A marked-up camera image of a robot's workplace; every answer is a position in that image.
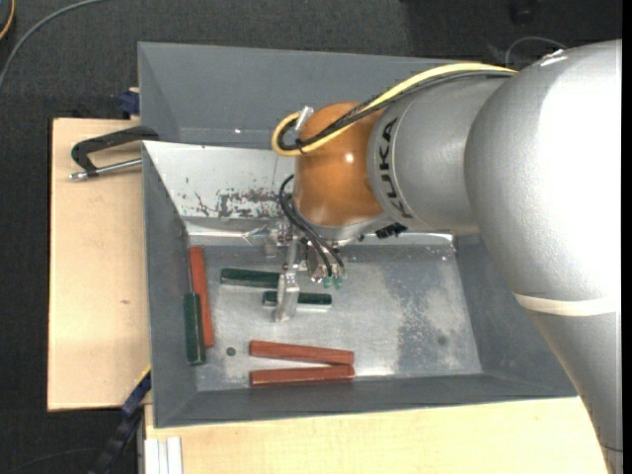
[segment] dark floor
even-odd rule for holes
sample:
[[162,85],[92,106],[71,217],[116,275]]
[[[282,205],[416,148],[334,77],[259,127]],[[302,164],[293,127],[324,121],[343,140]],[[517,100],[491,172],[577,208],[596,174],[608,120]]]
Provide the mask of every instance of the dark floor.
[[[77,1],[18,0],[17,37]],[[524,36],[567,46],[622,36],[622,0],[542,0],[522,27],[511,23],[509,3],[126,0],[67,14],[36,33],[0,92],[0,474],[85,473],[118,422],[115,411],[45,411],[49,118],[122,118],[116,99],[137,84],[138,40],[503,63]],[[550,50],[527,43],[513,59],[524,64]],[[89,215],[81,209],[77,215]],[[133,452],[120,472],[133,472]]]

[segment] green bar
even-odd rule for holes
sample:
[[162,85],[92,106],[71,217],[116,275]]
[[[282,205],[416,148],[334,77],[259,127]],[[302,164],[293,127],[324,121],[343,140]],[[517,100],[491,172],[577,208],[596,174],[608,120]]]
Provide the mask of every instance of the green bar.
[[201,314],[199,295],[187,293],[183,302],[185,312],[185,336],[187,342],[187,362],[189,365],[200,365],[206,360],[201,331]]
[[[276,291],[264,291],[264,305],[274,305],[277,303]],[[332,305],[332,295],[329,293],[298,293],[298,303],[300,305]]]
[[277,288],[278,273],[246,271],[243,269],[222,269],[220,282],[253,288]]

